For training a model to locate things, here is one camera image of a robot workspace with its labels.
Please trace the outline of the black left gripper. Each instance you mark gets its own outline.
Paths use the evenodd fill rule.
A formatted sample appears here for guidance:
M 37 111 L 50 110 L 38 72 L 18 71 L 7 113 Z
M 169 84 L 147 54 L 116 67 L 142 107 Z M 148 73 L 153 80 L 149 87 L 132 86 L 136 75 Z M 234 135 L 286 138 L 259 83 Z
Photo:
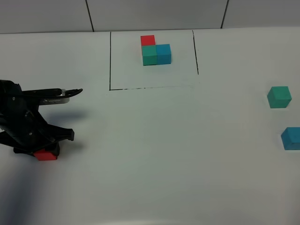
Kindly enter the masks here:
M 0 82 L 0 143 L 13 148 L 15 154 L 34 157 L 36 151 L 45 149 L 58 157 L 59 143 L 74 140 L 72 129 L 48 124 L 39 113 L 40 105 L 23 95 L 19 84 Z

